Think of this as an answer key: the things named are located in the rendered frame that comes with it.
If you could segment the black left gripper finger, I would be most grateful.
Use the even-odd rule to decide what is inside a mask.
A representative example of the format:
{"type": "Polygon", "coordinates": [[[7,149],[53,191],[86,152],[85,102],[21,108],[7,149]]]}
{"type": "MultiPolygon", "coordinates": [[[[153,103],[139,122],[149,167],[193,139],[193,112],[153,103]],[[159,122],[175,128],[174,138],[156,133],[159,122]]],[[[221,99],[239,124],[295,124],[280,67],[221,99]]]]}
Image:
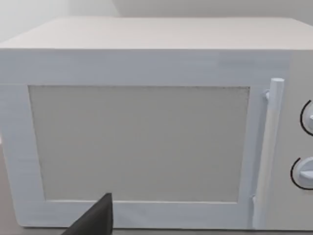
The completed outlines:
{"type": "Polygon", "coordinates": [[[112,235],[112,193],[106,193],[61,235],[112,235]]]}

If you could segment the pale microwave door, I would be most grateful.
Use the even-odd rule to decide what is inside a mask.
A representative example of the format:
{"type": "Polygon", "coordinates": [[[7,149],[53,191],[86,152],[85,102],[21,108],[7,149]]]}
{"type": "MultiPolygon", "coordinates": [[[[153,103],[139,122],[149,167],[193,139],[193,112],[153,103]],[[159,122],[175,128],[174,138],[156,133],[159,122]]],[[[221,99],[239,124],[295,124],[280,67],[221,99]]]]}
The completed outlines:
{"type": "Polygon", "coordinates": [[[122,229],[247,229],[284,50],[0,49],[0,137],[23,227],[105,193],[122,229]]]}

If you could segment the pale microwave knob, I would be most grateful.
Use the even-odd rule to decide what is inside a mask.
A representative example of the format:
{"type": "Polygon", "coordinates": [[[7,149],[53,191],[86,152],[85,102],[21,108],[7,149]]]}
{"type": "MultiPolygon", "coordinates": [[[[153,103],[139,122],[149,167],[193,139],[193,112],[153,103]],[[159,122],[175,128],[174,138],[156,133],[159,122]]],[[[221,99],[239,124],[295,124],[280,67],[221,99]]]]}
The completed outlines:
{"type": "Polygon", "coordinates": [[[313,137],[313,101],[308,100],[300,112],[300,126],[302,130],[313,137]]]}
{"type": "Polygon", "coordinates": [[[297,188],[313,191],[313,157],[298,158],[291,166],[290,179],[297,188]]]}

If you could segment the pale microwave oven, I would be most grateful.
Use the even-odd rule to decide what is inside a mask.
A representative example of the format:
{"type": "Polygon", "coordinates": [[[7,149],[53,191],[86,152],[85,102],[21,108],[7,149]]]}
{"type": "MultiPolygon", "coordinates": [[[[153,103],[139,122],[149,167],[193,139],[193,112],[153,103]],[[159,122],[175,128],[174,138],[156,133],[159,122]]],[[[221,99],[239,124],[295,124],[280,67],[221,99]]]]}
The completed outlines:
{"type": "Polygon", "coordinates": [[[293,163],[313,157],[300,112],[313,101],[313,26],[288,18],[56,19],[0,49],[284,50],[290,53],[263,230],[313,231],[313,191],[290,179],[293,163]]]}

